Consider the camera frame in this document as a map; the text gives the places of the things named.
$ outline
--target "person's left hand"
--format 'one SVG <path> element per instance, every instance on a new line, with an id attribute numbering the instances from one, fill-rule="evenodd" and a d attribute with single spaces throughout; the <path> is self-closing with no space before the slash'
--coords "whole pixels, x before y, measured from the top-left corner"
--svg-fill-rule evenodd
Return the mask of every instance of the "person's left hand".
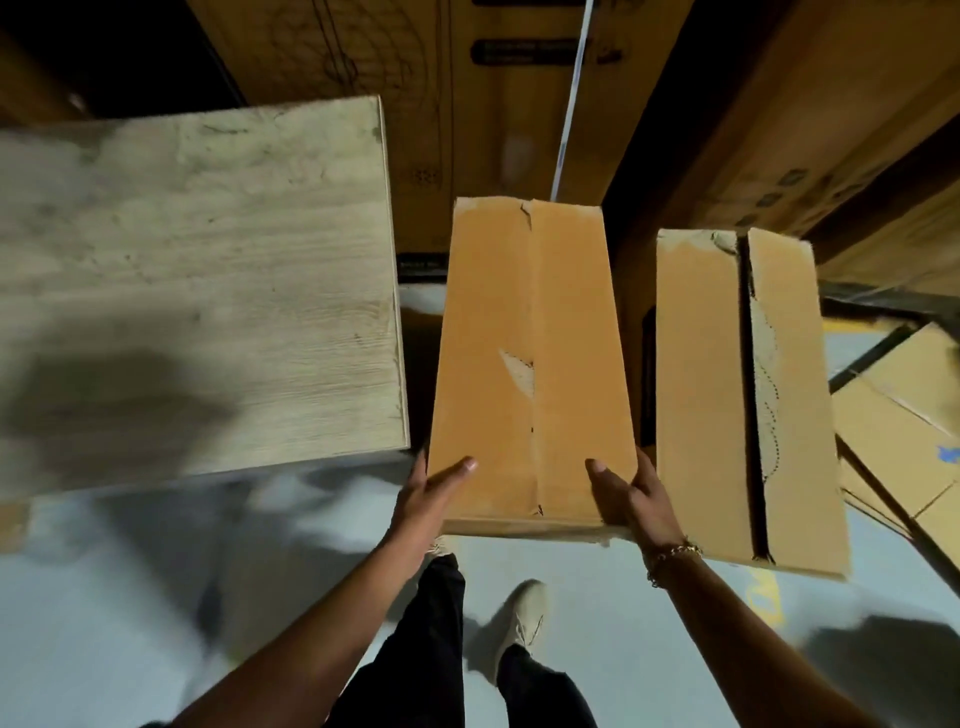
<path id="1" fill-rule="evenodd" d="M 465 457 L 451 468 L 428 479 L 426 452 L 421 450 L 417 454 L 413 470 L 396 497 L 394 517 L 384 536 L 384 543 L 400 544 L 404 550 L 409 550 L 411 562 L 416 561 L 413 563 L 411 575 L 417 572 L 423 554 L 440 535 L 446 506 L 457 486 L 466 480 L 476 467 L 476 459 Z"/>

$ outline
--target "hand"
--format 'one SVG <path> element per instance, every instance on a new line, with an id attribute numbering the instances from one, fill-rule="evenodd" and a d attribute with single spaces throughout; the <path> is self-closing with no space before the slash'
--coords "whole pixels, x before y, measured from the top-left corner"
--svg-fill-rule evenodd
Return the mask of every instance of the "hand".
<path id="1" fill-rule="evenodd" d="M 636 476 L 630 483 L 599 460 L 587 461 L 587 473 L 603 520 L 630 526 L 644 558 L 684 542 L 670 497 L 640 448 L 636 449 Z"/>
<path id="2" fill-rule="evenodd" d="M 411 576 L 417 572 L 423 554 L 430 548 L 430 544 L 440 535 L 446 506 L 457 486 L 466 480 L 476 467 L 477 461 L 474 458 L 465 457 L 453 467 L 427 479 L 426 452 L 421 450 L 417 454 L 413 470 L 396 497 L 394 517 L 383 537 L 384 543 L 400 544 L 404 550 L 409 551 L 413 564 Z"/>

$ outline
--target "leg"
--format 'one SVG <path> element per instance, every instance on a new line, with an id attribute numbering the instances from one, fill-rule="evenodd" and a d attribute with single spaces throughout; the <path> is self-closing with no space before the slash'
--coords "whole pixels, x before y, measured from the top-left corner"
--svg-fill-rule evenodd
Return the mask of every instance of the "leg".
<path id="1" fill-rule="evenodd" d="M 496 686 L 507 703 L 510 728 L 596 728 L 586 700 L 569 676 L 544 667 L 519 644 L 509 646 L 500 658 Z"/>
<path id="2" fill-rule="evenodd" d="M 524 584 L 514 596 L 510 625 L 497 650 L 493 681 L 507 703 L 510 728 L 596 728 L 593 714 L 573 681 L 544 667 L 530 651 L 542 640 L 546 621 L 546 586 Z"/>
<path id="3" fill-rule="evenodd" d="M 462 728 L 464 587 L 452 553 L 433 559 L 394 634 L 353 676 L 325 725 Z"/>

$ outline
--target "person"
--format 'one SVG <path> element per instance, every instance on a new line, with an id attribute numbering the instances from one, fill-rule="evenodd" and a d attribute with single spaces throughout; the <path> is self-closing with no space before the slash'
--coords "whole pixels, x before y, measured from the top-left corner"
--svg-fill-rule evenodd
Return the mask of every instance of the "person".
<path id="1" fill-rule="evenodd" d="M 700 558 L 639 449 L 637 460 L 630 483 L 603 463 L 587 461 L 600 512 L 608 522 L 630 526 L 648 576 L 669 594 L 740 725 L 878 725 Z M 174 728 L 463 726 L 465 580 L 456 556 L 437 537 L 451 496 L 477 467 L 465 457 L 428 479 L 421 452 L 380 544 L 275 640 L 189 705 Z M 350 680 L 428 551 L 431 561 L 396 630 Z M 534 657 L 546 609 L 540 582 L 516 592 L 510 628 L 491 666 L 510 726 L 595 726 L 573 681 Z"/>

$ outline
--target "blue mark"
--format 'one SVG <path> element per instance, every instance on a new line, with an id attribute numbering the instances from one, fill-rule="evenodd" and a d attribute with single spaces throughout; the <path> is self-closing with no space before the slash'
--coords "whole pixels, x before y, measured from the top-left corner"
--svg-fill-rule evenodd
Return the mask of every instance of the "blue mark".
<path id="1" fill-rule="evenodd" d="M 960 463 L 960 448 L 945 448 L 943 445 L 938 445 L 937 450 L 937 457 L 945 463 Z"/>

